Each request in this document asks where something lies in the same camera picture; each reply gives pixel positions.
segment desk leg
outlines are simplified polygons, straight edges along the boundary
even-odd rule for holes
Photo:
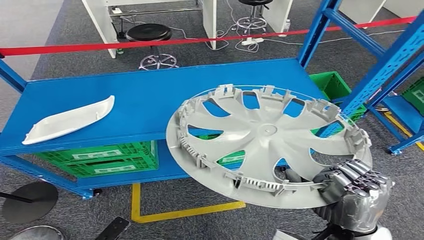
[[[293,0],[275,0],[266,5],[269,9],[263,9],[262,17],[274,32],[283,32],[284,25],[292,8],[292,2]]]
[[[112,19],[109,16],[108,6],[104,0],[82,0],[88,14],[105,44],[119,43],[117,33],[112,26]],[[116,49],[108,49],[110,56],[114,59],[117,56]]]
[[[70,192],[82,196],[82,199],[90,199],[93,197],[93,191],[90,189],[78,189],[77,184],[64,177],[58,176],[52,172],[47,171],[35,164],[32,164],[18,156],[0,156],[0,163],[12,169],[18,170],[31,177],[49,182],[57,187],[66,189]]]
[[[217,38],[217,0],[203,0],[203,27],[210,39]],[[217,49],[217,41],[210,41],[212,49]]]

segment robotic hand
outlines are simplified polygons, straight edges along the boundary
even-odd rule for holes
[[[390,178],[354,159],[326,167],[313,181],[328,182],[321,196],[331,204],[313,209],[328,225],[312,240],[392,240],[387,228],[377,226],[393,186]],[[277,231],[274,240],[299,239],[291,236]]]

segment black round base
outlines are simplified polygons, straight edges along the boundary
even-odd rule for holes
[[[58,200],[58,190],[48,182],[33,182],[20,187],[12,195],[33,200],[26,203],[6,199],[2,207],[4,219],[11,224],[29,223],[50,212]]]

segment black stool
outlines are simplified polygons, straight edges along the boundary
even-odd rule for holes
[[[265,4],[269,4],[273,0],[238,0],[242,4],[250,5],[251,11],[250,16],[242,17],[237,20],[237,26],[239,26],[244,30],[245,35],[250,35],[251,30],[263,29],[265,32],[265,28],[268,23],[265,19],[258,15],[258,6],[261,8],[266,7]]]
[[[172,31],[169,27],[155,23],[137,25],[126,32],[126,39],[130,42],[167,41],[171,36]],[[151,46],[150,50],[151,55],[141,60],[138,69],[155,70],[161,67],[166,69],[178,68],[177,59],[174,56],[159,53],[157,46]]]

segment electrical cable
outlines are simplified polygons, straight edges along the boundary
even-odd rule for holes
[[[391,33],[400,33],[400,32],[404,32],[404,31],[405,31],[405,30],[377,32],[377,33],[367,34],[367,36],[374,36],[374,35],[381,35],[381,34],[391,34]],[[335,42],[335,41],[339,41],[339,40],[347,40],[347,39],[352,39],[352,37],[342,37],[342,38],[338,38],[338,39],[332,39],[332,40],[320,41],[320,42],[319,42],[319,44],[330,43],[330,42]],[[272,41],[272,42],[282,43],[282,44],[288,44],[288,45],[303,45],[303,43],[297,43],[297,42],[285,42],[285,41],[274,40],[274,39],[268,39],[268,38],[265,38],[264,40],[265,40],[265,41]]]
[[[239,26],[237,25],[237,21],[234,17],[234,8],[231,6],[229,0],[225,0],[228,8],[230,9],[230,16],[231,19],[233,21],[233,25],[231,25],[226,31],[223,30],[217,30],[216,31],[216,38],[220,39],[224,36],[226,36],[231,29],[233,29],[234,27],[236,27],[235,32],[238,36],[242,36],[239,33]],[[131,12],[137,12],[136,10],[129,10],[127,13],[131,13]],[[137,17],[137,15],[130,15],[130,16],[120,16],[119,19],[123,19],[129,23],[132,24],[145,24],[145,22],[143,21],[135,21],[135,17]],[[173,27],[173,26],[169,26],[170,29],[174,29],[177,31],[181,31],[182,35],[185,39],[187,40],[197,40],[198,38],[194,38],[194,37],[187,37],[187,33],[184,29],[182,28],[177,28],[177,27]],[[385,31],[385,32],[378,32],[378,33],[371,33],[371,34],[367,34],[367,36],[374,36],[374,35],[381,35],[381,34],[389,34],[389,33],[399,33],[399,32],[404,32],[405,30],[397,30],[397,31]],[[338,38],[338,39],[331,39],[331,40],[325,40],[325,41],[320,41],[318,44],[324,44],[324,43],[330,43],[330,42],[335,42],[335,41],[339,41],[339,40],[349,40],[352,39],[352,37],[342,37],[342,38]],[[269,38],[264,38],[264,41],[270,41],[270,42],[276,42],[276,43],[282,43],[282,44],[287,44],[287,45],[298,45],[298,46],[302,46],[303,43],[297,43],[297,42],[287,42],[287,41],[281,41],[281,40],[275,40],[275,39],[269,39]],[[222,40],[223,42],[225,42],[225,44],[219,48],[213,49],[210,46],[209,42],[205,42],[206,46],[211,49],[212,51],[219,51],[221,49],[226,48],[227,46],[230,45],[230,43],[227,40]],[[259,43],[255,42],[252,44],[247,45],[246,49],[240,48],[239,45],[243,42],[244,40],[241,39],[239,42],[237,42],[234,46],[235,49],[239,50],[239,51],[243,51],[243,52],[248,52],[248,53],[257,53],[259,51]]]

